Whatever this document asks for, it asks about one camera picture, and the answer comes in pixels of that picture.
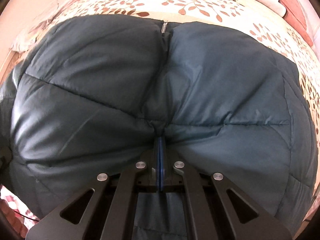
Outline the dark blue puffer jacket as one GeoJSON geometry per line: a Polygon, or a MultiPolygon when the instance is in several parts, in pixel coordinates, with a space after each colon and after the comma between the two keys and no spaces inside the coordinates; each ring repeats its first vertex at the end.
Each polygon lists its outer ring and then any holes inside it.
{"type": "Polygon", "coordinates": [[[240,31],[74,17],[1,86],[1,184],[39,218],[160,136],[298,231],[317,172],[309,104],[297,66],[240,31]]]}

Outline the beige leaf pattern blanket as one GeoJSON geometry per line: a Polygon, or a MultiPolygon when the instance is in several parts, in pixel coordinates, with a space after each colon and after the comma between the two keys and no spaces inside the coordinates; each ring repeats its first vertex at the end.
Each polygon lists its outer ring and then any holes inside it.
{"type": "Polygon", "coordinates": [[[319,17],[308,0],[298,0],[305,16],[310,47],[299,33],[256,0],[54,0],[14,39],[11,50],[29,51],[45,33],[69,18],[85,15],[131,15],[171,22],[199,21],[233,28],[284,55],[299,68],[300,85],[319,123],[319,17]]]}

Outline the plaid shirt torso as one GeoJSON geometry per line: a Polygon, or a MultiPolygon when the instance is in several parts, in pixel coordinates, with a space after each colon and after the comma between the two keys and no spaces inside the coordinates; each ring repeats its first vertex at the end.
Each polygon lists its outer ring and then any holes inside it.
{"type": "Polygon", "coordinates": [[[14,233],[22,238],[25,238],[27,232],[40,221],[16,195],[3,185],[1,185],[1,212],[14,233]]]}

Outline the red brown folded blanket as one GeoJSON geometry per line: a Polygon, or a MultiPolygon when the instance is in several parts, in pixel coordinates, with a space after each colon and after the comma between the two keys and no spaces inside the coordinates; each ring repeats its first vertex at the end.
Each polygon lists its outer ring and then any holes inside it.
{"type": "Polygon", "coordinates": [[[310,46],[313,46],[313,40],[307,33],[307,25],[302,7],[298,0],[279,0],[280,4],[286,8],[283,19],[295,29],[303,40],[310,46]]]}

